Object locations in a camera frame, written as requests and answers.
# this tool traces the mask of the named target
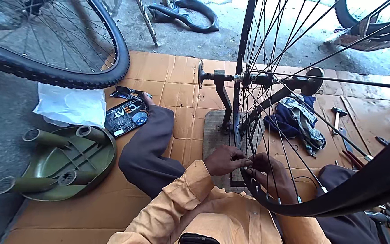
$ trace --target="blue cloth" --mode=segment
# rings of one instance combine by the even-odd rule
[[[314,108],[315,97],[298,95],[306,104]],[[291,95],[279,101],[276,106],[276,113],[269,117],[264,117],[264,126],[267,130],[278,132],[279,129],[287,138],[300,138],[305,145],[306,151],[311,156],[316,156],[316,150],[321,150],[326,146],[324,136],[315,129],[317,118],[306,105]]]

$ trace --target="orange shirt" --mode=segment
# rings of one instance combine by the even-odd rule
[[[278,220],[286,243],[330,243],[315,218],[278,215]],[[244,192],[226,193],[214,186],[204,162],[195,160],[108,244],[178,243],[182,233],[209,236],[221,244],[282,243],[266,208]]]

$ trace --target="shirt sleeve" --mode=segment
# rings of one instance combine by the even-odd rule
[[[195,160],[177,180],[162,188],[133,219],[124,232],[111,236],[108,244],[165,243],[185,213],[200,204],[213,189],[209,171]]]
[[[316,218],[277,215],[285,243],[330,244]]]

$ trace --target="cardboard floor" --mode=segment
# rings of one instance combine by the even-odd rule
[[[202,138],[205,114],[210,110],[224,109],[212,81],[205,81],[203,89],[197,84],[198,60],[190,57],[171,56],[157,53],[130,53],[130,70],[119,85],[142,90],[153,95],[156,104],[167,107],[175,113],[173,137],[165,156],[179,160],[185,167],[195,159],[202,159]],[[234,75],[235,62],[204,60],[205,72],[224,69],[226,74]],[[293,73],[294,67],[279,67],[277,71]],[[345,79],[368,80],[390,83],[390,76],[368,75],[325,70],[325,76]],[[231,98],[233,83],[228,82],[227,92]],[[106,89],[107,107],[111,108],[121,99],[108,95],[114,88]],[[325,81],[320,93],[316,94],[315,109],[333,123],[333,106],[347,109],[349,116],[342,117],[340,126],[347,130],[352,141],[366,152],[375,156],[383,146],[375,139],[382,136],[390,140],[390,89]],[[307,156],[298,141],[299,153],[307,164],[317,173],[322,166],[333,164],[351,168],[342,155],[344,143],[339,136],[331,136],[323,122],[316,127],[326,137],[327,146],[317,153],[317,159]],[[118,155],[136,131],[117,139]],[[278,138],[270,137],[271,155],[285,162],[285,155]],[[262,143],[257,151],[265,151]],[[294,177],[310,176],[308,170],[290,148],[286,150]],[[299,178],[299,191],[304,201],[315,193],[312,182]],[[142,191],[127,182],[115,164],[111,173],[87,195],[61,202],[29,201],[27,208],[18,218],[5,240],[6,244],[23,243],[106,243],[109,237],[124,230],[150,199]]]

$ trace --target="bicycle tire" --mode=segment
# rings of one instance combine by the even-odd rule
[[[244,56],[247,49],[246,42],[248,42],[248,34],[251,33],[256,3],[257,0],[249,0],[246,8],[237,55],[236,75],[243,74]],[[239,82],[236,82],[234,84],[233,105],[234,145],[239,149],[241,149],[240,89],[244,88],[241,87]],[[294,205],[280,205],[269,202],[259,182],[254,181],[244,168],[240,168],[240,171],[245,186],[252,193],[252,196],[263,207],[272,212],[288,216],[333,217],[355,213],[390,201],[390,164],[387,169],[387,162],[390,162],[390,145],[385,147],[362,170],[341,185],[316,199]],[[383,177],[378,181],[374,181],[376,175],[383,175]]]
[[[355,28],[353,28],[355,25],[357,25],[357,23],[359,23],[359,21],[357,19],[355,19],[348,11],[347,9],[347,0],[339,0],[338,3],[336,3],[335,5],[335,13],[336,13],[336,18],[338,19],[338,22],[339,24],[341,24],[342,27],[344,27],[345,29],[347,28],[351,28],[352,27],[352,30],[351,30],[351,34],[352,35],[358,35],[359,34],[359,28],[358,26],[356,26]],[[378,31],[379,29],[387,26],[390,24],[390,21],[389,22],[385,22],[385,23],[374,23],[374,24],[369,24],[368,25],[368,31],[367,31],[367,34],[371,34],[373,32],[376,32]],[[390,27],[383,30],[383,31],[380,31],[380,35],[382,34],[388,34],[390,33]]]
[[[0,47],[0,71],[20,78],[75,89],[102,89],[117,84],[129,70],[130,56],[126,42],[112,17],[99,0],[89,0],[97,15],[109,25],[117,45],[117,60],[112,69],[86,74],[52,67]]]

